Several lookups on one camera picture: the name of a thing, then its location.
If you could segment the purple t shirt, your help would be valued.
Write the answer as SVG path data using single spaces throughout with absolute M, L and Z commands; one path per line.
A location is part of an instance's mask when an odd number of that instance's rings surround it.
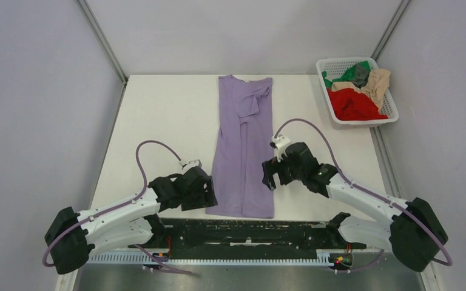
M 262 182 L 262 164 L 274 156 L 272 86 L 272 78 L 219 77 L 219 130 L 212 164 L 217 205 L 206 214 L 274 217 L 274 194 Z

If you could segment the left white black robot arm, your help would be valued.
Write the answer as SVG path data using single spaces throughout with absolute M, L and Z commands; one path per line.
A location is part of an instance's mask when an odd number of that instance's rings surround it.
M 212 176 L 194 166 L 184 173 L 157 177 L 139 194 L 102 208 L 75 212 L 66 207 L 58 212 L 44 236 L 47 244 L 44 257 L 52 262 L 43 264 L 65 275 L 110 250 L 147 243 L 159 247 L 167 236 L 160 212 L 216 205 Z

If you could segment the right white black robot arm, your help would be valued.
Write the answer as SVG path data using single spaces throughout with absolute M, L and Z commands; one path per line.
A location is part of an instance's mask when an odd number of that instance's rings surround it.
M 360 219 L 349 213 L 336 215 L 326 231 L 333 247 L 361 243 L 392 252 L 407 268 L 422 272 L 435 260 L 448 236 L 428 202 L 382 196 L 348 179 L 336 166 L 319 163 L 304 142 L 285 136 L 274 138 L 275 157 L 263 162 L 262 182 L 270 190 L 301 182 L 310 192 L 347 204 L 370 217 Z

